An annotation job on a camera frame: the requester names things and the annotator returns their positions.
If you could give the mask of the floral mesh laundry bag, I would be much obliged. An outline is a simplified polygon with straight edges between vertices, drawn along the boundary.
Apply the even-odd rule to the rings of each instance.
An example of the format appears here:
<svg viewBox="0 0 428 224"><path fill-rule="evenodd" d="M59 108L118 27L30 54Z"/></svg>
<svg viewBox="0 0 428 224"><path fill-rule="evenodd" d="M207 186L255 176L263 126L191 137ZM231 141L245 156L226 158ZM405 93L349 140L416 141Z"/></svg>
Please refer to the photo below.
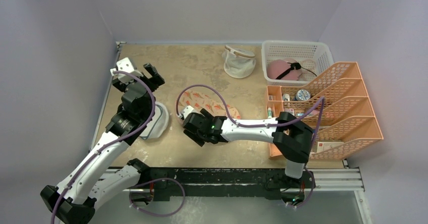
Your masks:
<svg viewBox="0 0 428 224"><path fill-rule="evenodd" d="M193 107L198 112L201 109L205 109L213 116L228 116L226 112L228 110L230 117L241 119L241 115L235 107L229 104L224 105L221 99L211 98L209 95L192 88L186 89L177 97L174 111L178 118L180 118L180 113L187 106Z"/></svg>

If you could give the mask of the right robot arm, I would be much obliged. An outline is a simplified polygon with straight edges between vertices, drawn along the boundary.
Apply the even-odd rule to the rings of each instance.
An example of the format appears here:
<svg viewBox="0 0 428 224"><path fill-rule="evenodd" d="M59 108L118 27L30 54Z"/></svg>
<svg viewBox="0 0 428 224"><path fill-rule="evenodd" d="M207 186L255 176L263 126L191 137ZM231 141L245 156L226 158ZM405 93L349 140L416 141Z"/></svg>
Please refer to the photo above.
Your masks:
<svg viewBox="0 0 428 224"><path fill-rule="evenodd" d="M232 141L261 141L273 144L286 159L283 180L289 187L303 181L308 163L314 130L288 112L264 120L239 120L227 116L213 116L205 109L185 107L179 113L185 135L199 146Z"/></svg>

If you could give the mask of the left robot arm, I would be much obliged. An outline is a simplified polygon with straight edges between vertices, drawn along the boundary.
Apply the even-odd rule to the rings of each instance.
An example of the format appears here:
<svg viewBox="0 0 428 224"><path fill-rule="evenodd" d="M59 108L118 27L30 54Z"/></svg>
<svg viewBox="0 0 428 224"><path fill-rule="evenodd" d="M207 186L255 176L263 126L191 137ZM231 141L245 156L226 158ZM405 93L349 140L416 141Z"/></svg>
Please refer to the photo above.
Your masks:
<svg viewBox="0 0 428 224"><path fill-rule="evenodd" d="M164 79L151 64L144 69L146 77L131 62L117 62L111 74L117 76L112 85L123 93L117 113L105 128L101 138L81 163L57 185L45 186L40 196L51 212L50 222L88 223L95 211L115 192L129 186L145 188L150 183L149 172L137 166L125 166L118 174L104 181L99 178L112 162L127 150L155 115L153 92Z"/></svg>

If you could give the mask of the white round mesh bag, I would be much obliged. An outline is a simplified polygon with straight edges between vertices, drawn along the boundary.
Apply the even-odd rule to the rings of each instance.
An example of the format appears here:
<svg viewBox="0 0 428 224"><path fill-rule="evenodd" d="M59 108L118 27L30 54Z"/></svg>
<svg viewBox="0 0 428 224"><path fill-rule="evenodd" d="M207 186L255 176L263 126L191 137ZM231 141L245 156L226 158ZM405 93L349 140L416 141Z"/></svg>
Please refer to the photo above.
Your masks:
<svg viewBox="0 0 428 224"><path fill-rule="evenodd" d="M170 120L170 113L161 102L155 103L155 114L147 124L144 131L139 135L142 140L159 138L166 130Z"/></svg>

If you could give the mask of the pink bra in basket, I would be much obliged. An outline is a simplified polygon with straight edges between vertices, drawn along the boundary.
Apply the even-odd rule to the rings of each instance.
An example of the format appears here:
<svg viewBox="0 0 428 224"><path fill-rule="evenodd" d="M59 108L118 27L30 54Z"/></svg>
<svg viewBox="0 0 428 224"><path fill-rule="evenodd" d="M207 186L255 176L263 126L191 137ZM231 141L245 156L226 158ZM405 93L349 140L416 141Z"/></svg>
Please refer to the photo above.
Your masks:
<svg viewBox="0 0 428 224"><path fill-rule="evenodd" d="M272 61L266 69L268 78L288 81L299 80L302 75L302 69L297 65L294 65L295 67L292 68L293 63L297 63L297 61L292 58Z"/></svg>

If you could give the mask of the white marker in organizer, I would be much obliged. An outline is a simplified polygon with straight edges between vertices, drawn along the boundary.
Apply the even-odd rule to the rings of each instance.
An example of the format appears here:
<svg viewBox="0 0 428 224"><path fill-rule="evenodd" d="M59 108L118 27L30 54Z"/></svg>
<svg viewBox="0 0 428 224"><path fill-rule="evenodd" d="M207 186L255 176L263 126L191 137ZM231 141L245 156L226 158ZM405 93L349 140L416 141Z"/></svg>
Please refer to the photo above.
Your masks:
<svg viewBox="0 0 428 224"><path fill-rule="evenodd" d="M273 111L271 107L267 108L267 118L271 119L273 117Z"/></svg>

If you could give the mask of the white plastic basket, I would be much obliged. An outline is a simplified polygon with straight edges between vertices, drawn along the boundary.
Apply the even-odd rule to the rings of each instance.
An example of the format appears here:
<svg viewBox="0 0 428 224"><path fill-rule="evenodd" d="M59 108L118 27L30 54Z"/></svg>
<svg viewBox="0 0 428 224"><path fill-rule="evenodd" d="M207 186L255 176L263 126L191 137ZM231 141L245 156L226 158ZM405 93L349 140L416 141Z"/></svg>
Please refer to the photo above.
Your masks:
<svg viewBox="0 0 428 224"><path fill-rule="evenodd" d="M268 76L269 64L285 59L296 60L303 67L298 80L276 80ZM261 46L261 63L267 85L304 86L334 64L334 60L329 47L321 42L266 40Z"/></svg>

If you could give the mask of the orange plastic desk organizer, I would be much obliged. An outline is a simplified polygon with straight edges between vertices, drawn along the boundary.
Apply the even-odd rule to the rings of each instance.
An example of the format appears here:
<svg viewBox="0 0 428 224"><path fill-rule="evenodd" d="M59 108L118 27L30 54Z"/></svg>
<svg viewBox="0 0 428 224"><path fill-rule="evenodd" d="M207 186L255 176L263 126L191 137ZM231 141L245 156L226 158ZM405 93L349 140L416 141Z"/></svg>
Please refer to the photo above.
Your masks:
<svg viewBox="0 0 428 224"><path fill-rule="evenodd" d="M311 93L311 99L295 101L298 90ZM310 113L303 121L316 127L321 120L310 158L313 160L343 160L383 139L364 80L356 62L338 62L331 65L304 86L268 85L265 92L266 112L273 115L293 110L307 112L319 98L325 106Z"/></svg>

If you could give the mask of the metal corner bracket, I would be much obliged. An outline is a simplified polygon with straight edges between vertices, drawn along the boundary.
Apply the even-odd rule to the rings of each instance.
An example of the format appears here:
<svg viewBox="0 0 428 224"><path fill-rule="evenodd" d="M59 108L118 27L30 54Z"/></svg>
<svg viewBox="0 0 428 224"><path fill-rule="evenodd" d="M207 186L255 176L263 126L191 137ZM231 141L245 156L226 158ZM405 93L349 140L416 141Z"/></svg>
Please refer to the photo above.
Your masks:
<svg viewBox="0 0 428 224"><path fill-rule="evenodd" d="M126 44L125 41L116 41L117 44L117 53L120 53L122 51L123 46Z"/></svg>

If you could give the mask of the white mesh drawstring bag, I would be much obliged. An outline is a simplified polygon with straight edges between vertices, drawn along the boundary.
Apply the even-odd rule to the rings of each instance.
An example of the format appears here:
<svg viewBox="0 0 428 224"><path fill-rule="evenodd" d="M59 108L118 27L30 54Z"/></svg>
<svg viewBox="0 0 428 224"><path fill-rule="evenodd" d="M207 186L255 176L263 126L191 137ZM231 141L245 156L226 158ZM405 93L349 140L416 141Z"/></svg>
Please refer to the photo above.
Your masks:
<svg viewBox="0 0 428 224"><path fill-rule="evenodd" d="M236 79L248 77L256 65L255 53L230 45L225 45L222 58L224 59L224 71Z"/></svg>

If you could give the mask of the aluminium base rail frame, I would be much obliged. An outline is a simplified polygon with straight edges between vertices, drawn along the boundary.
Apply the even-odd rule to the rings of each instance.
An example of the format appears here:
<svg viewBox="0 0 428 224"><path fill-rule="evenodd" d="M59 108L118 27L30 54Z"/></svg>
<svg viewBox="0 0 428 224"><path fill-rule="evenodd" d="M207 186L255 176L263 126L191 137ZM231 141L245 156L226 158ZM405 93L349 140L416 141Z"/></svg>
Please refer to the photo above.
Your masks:
<svg viewBox="0 0 428 224"><path fill-rule="evenodd" d="M181 197L262 197L278 200L287 209L309 204L312 194L350 192L364 223L371 223L358 169L316 169L301 180L285 176L282 169L173 168L126 165L99 174L71 174L54 188L57 200L49 201L52 214L64 223L88 223L104 203L122 191L141 193L138 201L168 201Z"/></svg>

